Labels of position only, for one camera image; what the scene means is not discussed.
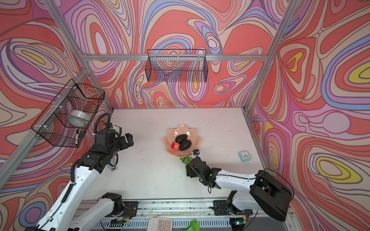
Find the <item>green fake grape bunch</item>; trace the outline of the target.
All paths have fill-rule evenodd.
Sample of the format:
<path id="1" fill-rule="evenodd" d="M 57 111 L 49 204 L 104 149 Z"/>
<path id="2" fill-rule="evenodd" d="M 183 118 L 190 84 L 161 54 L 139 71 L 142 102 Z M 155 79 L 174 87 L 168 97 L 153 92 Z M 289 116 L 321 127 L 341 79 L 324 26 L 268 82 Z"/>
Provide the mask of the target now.
<path id="1" fill-rule="evenodd" d="M 180 158 L 180 161 L 184 164 L 189 164 L 191 161 L 192 161 L 193 158 L 191 157 L 183 157 L 183 158 Z"/>

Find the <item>pink flower-shaped fruit bowl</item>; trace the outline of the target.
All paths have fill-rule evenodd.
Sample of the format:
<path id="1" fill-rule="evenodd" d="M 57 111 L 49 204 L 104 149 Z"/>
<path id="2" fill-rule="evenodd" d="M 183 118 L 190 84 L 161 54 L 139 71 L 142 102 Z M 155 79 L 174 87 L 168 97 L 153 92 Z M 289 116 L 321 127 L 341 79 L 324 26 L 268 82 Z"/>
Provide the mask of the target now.
<path id="1" fill-rule="evenodd" d="M 163 139 L 166 151 L 179 158 L 186 157 L 193 150 L 198 149 L 200 141 L 197 131 L 187 128 L 185 125 L 180 125 L 176 129 L 169 129 L 167 136 Z"/>

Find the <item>dark fake avocado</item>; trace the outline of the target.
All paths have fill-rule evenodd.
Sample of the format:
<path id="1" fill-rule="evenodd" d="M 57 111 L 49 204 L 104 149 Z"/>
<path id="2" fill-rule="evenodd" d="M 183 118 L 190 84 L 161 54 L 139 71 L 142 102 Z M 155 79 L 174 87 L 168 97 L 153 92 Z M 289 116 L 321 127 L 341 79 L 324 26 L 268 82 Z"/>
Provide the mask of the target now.
<path id="1" fill-rule="evenodd" d="M 180 143 L 179 150 L 180 151 L 185 151 L 188 150 L 192 145 L 192 142 L 190 140 L 184 140 Z"/>
<path id="2" fill-rule="evenodd" d="M 188 139 L 188 136 L 186 134 L 181 134 L 181 135 L 176 136 L 175 142 L 178 142 L 179 144 L 181 144 L 183 141 L 187 139 Z"/>

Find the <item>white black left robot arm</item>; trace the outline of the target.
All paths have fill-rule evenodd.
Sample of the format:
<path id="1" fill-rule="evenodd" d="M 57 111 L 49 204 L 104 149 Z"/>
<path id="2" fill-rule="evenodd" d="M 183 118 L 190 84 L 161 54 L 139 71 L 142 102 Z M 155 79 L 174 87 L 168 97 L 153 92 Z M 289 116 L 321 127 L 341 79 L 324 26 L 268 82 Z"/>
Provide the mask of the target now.
<path id="1" fill-rule="evenodd" d="M 111 115 L 104 113 L 94 124 L 94 143 L 81 158 L 74 161 L 70 169 L 70 181 L 50 210 L 27 231 L 89 231 L 107 215 L 119 217 L 125 210 L 122 196 L 118 193 L 105 193 L 94 206 L 74 218 L 80 203 L 88 190 L 101 175 L 106 166 L 112 163 L 119 151 L 134 145 L 130 133 L 122 135 L 110 122 Z"/>

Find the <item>green plastic bag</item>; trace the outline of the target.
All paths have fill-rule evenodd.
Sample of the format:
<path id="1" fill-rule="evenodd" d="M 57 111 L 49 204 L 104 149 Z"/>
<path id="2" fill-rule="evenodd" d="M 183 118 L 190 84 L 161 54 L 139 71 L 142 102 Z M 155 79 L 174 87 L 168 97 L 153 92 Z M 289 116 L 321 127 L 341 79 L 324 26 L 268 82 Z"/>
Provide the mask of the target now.
<path id="1" fill-rule="evenodd" d="M 182 229 L 182 231 L 201 231 L 201 228 L 198 224 L 198 221 L 194 219 L 191 221 L 190 225 L 187 228 Z"/>

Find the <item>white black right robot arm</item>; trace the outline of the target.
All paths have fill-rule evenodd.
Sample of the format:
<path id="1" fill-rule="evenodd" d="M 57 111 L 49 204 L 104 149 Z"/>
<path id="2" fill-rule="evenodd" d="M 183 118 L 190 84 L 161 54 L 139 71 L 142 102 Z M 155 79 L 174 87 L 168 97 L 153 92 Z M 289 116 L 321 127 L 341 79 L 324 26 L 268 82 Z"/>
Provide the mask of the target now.
<path id="1" fill-rule="evenodd" d="M 240 216 L 248 210 L 262 210 L 277 221 L 286 220 L 294 193 L 265 169 L 249 175 L 231 173 L 209 167 L 198 149 L 190 154 L 193 158 L 186 165 L 189 177 L 198 177 L 208 192 L 214 188 L 231 190 L 223 206 L 213 207 L 215 212 Z"/>

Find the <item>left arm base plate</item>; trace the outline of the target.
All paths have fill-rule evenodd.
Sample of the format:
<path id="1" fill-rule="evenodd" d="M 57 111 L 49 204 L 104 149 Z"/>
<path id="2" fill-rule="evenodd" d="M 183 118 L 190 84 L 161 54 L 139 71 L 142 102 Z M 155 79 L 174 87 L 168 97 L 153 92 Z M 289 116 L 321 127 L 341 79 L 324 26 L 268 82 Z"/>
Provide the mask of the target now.
<path id="1" fill-rule="evenodd" d="M 123 207 L 120 213 L 112 212 L 111 214 L 106 215 L 105 218 L 110 218 L 110 217 L 132 218 L 136 216 L 138 204 L 139 204 L 138 201 L 122 201 L 122 204 L 123 204 Z"/>

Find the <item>red fake apple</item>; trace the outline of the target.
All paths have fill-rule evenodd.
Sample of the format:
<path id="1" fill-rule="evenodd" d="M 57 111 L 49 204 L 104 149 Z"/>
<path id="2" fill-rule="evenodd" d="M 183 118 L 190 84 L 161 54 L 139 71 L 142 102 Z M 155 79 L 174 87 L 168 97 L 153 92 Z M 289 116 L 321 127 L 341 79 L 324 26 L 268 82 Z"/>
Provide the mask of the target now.
<path id="1" fill-rule="evenodd" d="M 180 149 L 180 144 L 178 143 L 178 142 L 173 142 L 172 144 L 171 144 L 171 150 L 172 151 L 178 151 Z"/>

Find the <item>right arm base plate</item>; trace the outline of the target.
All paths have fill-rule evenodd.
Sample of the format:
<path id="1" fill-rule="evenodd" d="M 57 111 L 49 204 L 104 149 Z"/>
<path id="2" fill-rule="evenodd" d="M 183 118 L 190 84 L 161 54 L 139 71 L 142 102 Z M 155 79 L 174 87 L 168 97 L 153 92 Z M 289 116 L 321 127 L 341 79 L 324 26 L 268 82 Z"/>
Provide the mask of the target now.
<path id="1" fill-rule="evenodd" d="M 214 214 L 216 216 L 243 215 L 249 217 L 253 214 L 253 211 L 251 209 L 240 210 L 236 208 L 232 204 L 231 200 L 214 200 L 211 209 L 214 211 Z"/>

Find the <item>white keypad calculator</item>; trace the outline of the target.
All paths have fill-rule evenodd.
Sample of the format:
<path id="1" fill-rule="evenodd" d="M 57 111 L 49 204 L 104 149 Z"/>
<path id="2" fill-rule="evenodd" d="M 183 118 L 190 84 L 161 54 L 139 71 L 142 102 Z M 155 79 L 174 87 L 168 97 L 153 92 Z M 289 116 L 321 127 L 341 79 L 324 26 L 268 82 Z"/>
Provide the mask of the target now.
<path id="1" fill-rule="evenodd" d="M 170 218 L 150 218 L 147 231 L 172 231 L 173 220 Z"/>

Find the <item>small teal clock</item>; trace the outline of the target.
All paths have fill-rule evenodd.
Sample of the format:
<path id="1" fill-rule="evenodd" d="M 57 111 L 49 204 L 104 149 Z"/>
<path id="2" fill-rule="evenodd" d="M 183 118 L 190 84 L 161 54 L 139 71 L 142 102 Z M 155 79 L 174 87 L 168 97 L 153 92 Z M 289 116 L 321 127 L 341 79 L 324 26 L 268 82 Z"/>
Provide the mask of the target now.
<path id="1" fill-rule="evenodd" d="M 241 162 L 248 162 L 251 160 L 251 156 L 248 151 L 240 151 L 238 152 L 238 156 L 241 160 Z"/>

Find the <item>aluminium front rail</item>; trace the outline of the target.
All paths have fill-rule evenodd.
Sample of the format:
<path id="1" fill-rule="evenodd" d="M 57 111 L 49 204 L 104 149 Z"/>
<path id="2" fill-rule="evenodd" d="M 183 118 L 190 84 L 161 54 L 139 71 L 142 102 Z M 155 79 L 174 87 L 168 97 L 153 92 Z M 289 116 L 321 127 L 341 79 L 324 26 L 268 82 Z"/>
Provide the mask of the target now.
<path id="1" fill-rule="evenodd" d="M 123 199 L 124 204 L 137 202 L 132 210 L 136 219 L 150 217 L 166 218 L 215 218 L 210 208 L 214 200 L 226 200 L 226 197 L 180 198 L 180 199 Z"/>

